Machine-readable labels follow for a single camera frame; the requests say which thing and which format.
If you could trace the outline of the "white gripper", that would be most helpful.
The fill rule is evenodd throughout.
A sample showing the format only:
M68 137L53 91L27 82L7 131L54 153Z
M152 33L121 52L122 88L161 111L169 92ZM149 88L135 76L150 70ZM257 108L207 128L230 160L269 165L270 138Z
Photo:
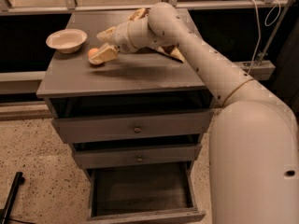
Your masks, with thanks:
M113 45L105 43L99 50L89 59L89 62L94 65L99 65L118 58L118 50L121 53L134 53L137 48L133 45L129 37L130 22L126 21L100 32L96 38L103 42L109 42Z

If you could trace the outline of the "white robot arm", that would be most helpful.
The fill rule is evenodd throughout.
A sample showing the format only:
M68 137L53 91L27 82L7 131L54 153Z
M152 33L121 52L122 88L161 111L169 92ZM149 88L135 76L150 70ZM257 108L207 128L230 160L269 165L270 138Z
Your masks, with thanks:
M209 136L213 224L299 224L297 121L287 105L192 32L167 3L97 37L123 53L177 46L221 106Z

